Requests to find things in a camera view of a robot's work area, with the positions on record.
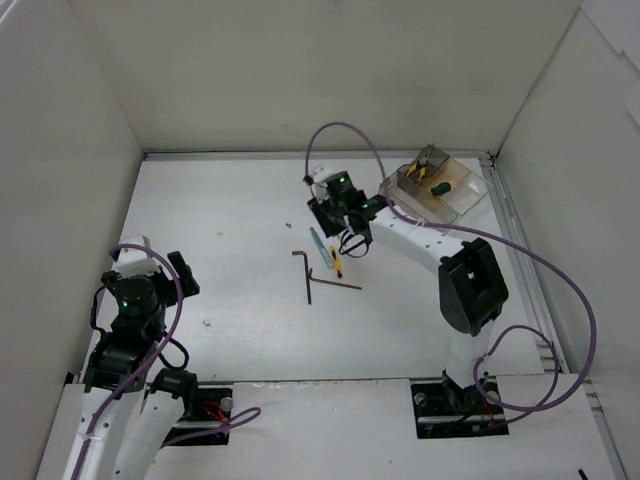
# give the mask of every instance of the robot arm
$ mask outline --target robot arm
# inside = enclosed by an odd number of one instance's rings
[[[145,237],[127,243],[149,247]],[[167,258],[179,275],[184,296],[197,295],[200,288],[180,253],[170,253]],[[172,426],[190,409],[197,391],[195,374],[161,370],[144,409],[126,433],[144,397],[146,375],[140,376],[101,415],[83,467],[74,476],[89,421],[117,386],[155,351],[165,334],[166,308],[177,302],[174,282],[146,253],[129,249],[119,252],[114,260],[114,270],[102,275],[102,283],[115,297],[118,315],[111,331],[101,336],[89,357],[83,378],[82,416],[64,479],[144,478]]]
[[[367,198],[347,172],[320,168],[312,184],[308,206],[327,237],[348,230],[362,235],[361,243],[388,245],[437,276],[440,311],[455,330],[443,384],[449,403],[465,411],[477,400],[473,366],[486,353],[493,321],[509,296],[490,245],[479,238],[462,242],[396,218],[384,197]]]

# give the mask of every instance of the metal screw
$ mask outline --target metal screw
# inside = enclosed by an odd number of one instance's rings
[[[423,407],[427,404],[427,395],[425,393],[416,393],[413,396],[413,403],[415,403],[418,407]]]
[[[500,401],[500,394],[494,390],[487,390],[487,403],[490,405],[495,405],[496,401]]]
[[[224,397],[222,400],[220,400],[220,408],[223,412],[229,413],[233,408],[233,398]]]

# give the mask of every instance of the allen key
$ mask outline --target allen key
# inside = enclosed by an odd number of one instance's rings
[[[331,282],[329,280],[320,280],[319,278],[313,278],[311,273],[313,272],[313,268],[309,269],[309,280],[317,283],[324,283],[325,285],[333,285],[334,287],[344,287],[351,288],[352,290],[362,290],[362,287],[358,287],[357,285],[349,285],[348,283],[339,283],[339,282]]]
[[[302,255],[304,257],[304,281],[307,283],[307,302],[311,305],[311,275],[309,271],[309,259],[307,258],[307,252],[302,250],[294,250],[291,255]]]

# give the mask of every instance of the clear container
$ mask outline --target clear container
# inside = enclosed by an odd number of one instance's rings
[[[380,193],[383,193],[386,184],[391,199],[416,220],[451,224],[477,205],[489,191],[486,181],[433,145],[423,149],[416,161],[426,169],[426,175],[421,179],[415,173],[407,176],[414,161],[398,168],[380,186]],[[435,196],[432,188],[445,182],[451,190]]]

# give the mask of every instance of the black cable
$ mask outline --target black cable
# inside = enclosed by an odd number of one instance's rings
[[[166,337],[167,336],[167,332],[164,332],[162,334],[162,336]],[[182,345],[175,338],[171,338],[169,340],[169,343],[172,344],[173,346],[175,346],[178,350],[180,350],[182,352],[182,354],[184,355],[184,361],[182,362],[182,365],[180,365],[179,367],[176,367],[175,365],[170,364],[169,361],[166,358],[164,358],[164,355],[162,355],[162,354],[160,354],[160,356],[159,356],[160,361],[169,370],[173,370],[175,372],[181,372],[182,370],[186,370],[187,366],[189,365],[189,352],[187,351],[185,346]]]
[[[444,428],[445,431],[442,433],[442,435],[448,434],[451,432],[451,430],[453,430],[455,427],[457,427],[458,425],[462,425],[464,422],[466,422],[467,420],[469,420],[469,418],[471,418],[473,415],[475,415],[476,412],[471,412],[468,413],[467,415],[464,415],[462,417],[460,417],[457,420],[454,420],[452,422],[446,422],[446,423],[440,423],[440,424],[434,424],[432,425],[431,429],[437,427],[438,429],[440,428]]]
[[[100,332],[100,338],[104,338],[107,334],[107,331],[104,328],[99,327],[96,323],[96,317],[98,314],[98,295],[100,295],[100,292],[105,288],[106,287],[102,285],[98,290],[96,290],[96,293],[93,294],[93,304],[91,305],[91,314],[89,315],[89,326],[91,327],[91,330]]]
[[[347,244],[353,240],[354,238],[356,238],[358,235],[360,235],[362,237],[362,240],[359,241],[357,244],[353,245],[352,247],[346,248]],[[356,248],[358,248],[361,245],[366,245],[366,249],[364,251],[364,253],[362,255],[353,255],[351,252],[354,251]],[[352,235],[351,233],[349,233],[348,230],[346,230],[343,234],[342,237],[340,237],[340,246],[338,247],[338,253],[340,255],[346,255],[347,257],[351,257],[351,258],[362,258],[364,257],[367,253],[369,253],[369,244],[367,243],[367,240],[364,238],[364,235],[362,234],[355,234]]]

